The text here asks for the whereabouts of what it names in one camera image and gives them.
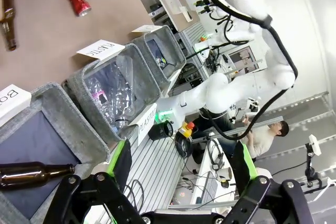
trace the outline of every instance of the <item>black hair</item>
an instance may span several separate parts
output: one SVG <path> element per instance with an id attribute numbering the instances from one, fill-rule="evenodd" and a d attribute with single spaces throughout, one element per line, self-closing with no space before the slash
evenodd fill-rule
<path id="1" fill-rule="evenodd" d="M 286 136 L 289 132 L 289 126 L 288 123 L 286 123 L 285 121 L 281 121 L 281 130 L 280 130 L 280 134 L 277 136 Z"/>

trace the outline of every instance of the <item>brown glass bottle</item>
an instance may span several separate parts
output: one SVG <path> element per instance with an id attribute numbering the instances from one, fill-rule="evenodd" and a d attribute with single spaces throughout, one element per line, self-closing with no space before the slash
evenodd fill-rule
<path id="1" fill-rule="evenodd" d="M 16 49 L 15 31 L 14 31 L 14 0 L 2 0 L 4 18 L 0 20 L 3 28 L 3 34 L 6 39 L 7 49 L 9 51 L 14 51 Z"/>
<path id="2" fill-rule="evenodd" d="M 73 165 L 45 165 L 41 162 L 0 164 L 0 190 L 45 185 L 49 180 L 73 174 Z"/>

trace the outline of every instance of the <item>jeans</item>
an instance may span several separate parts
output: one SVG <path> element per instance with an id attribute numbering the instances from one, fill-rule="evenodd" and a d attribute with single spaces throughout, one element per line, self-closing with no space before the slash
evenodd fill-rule
<path id="1" fill-rule="evenodd" d="M 234 130 L 235 127 L 228 119 L 226 119 L 224 116 L 217 118 L 214 120 L 221 131 L 226 132 L 230 130 Z M 199 116 L 197 119 L 193 121 L 195 126 L 198 128 L 198 131 L 192 135 L 192 138 L 199 138 L 206 136 L 207 134 L 204 133 L 205 130 L 211 128 L 213 125 L 210 122 L 210 120 L 204 119 L 203 117 Z M 237 144 L 237 141 L 229 140 L 223 137 L 218 138 L 218 142 L 221 145 L 223 151 L 225 154 L 233 155 L 235 151 L 235 147 Z"/>

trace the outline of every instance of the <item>screw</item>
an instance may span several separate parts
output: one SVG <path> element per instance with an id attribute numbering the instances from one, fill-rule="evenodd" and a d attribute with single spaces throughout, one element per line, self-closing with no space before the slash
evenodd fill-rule
<path id="1" fill-rule="evenodd" d="M 148 218 L 148 217 L 142 217 L 143 221 L 146 223 L 146 224 L 151 224 L 151 219 Z"/>
<path id="2" fill-rule="evenodd" d="M 260 181 L 260 183 L 262 183 L 263 185 L 267 183 L 267 179 L 265 179 L 265 178 L 260 178 L 259 181 Z"/>
<path id="3" fill-rule="evenodd" d="M 223 220 L 223 218 L 218 218 L 215 220 L 215 224 L 221 224 Z"/>
<path id="4" fill-rule="evenodd" d="M 293 184 L 293 182 L 288 182 L 288 183 L 287 183 L 287 186 L 288 186 L 289 188 L 293 188 L 293 187 L 294 187 L 294 184 Z"/>
<path id="5" fill-rule="evenodd" d="M 104 175 L 102 175 L 102 174 L 99 174 L 98 176 L 97 176 L 97 180 L 99 180 L 99 181 L 103 181 L 105 179 L 105 177 L 104 177 Z"/>
<path id="6" fill-rule="evenodd" d="M 70 184 L 73 184 L 74 182 L 76 182 L 76 178 L 74 178 L 74 177 L 70 177 L 70 178 L 69 178 L 69 183 L 70 183 Z"/>

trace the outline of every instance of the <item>pink label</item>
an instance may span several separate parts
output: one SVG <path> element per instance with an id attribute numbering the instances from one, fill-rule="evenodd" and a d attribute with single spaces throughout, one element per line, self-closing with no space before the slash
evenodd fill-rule
<path id="1" fill-rule="evenodd" d="M 104 104 L 105 102 L 107 102 L 107 97 L 103 90 L 98 93 L 93 94 L 92 97 L 95 103 Z"/>

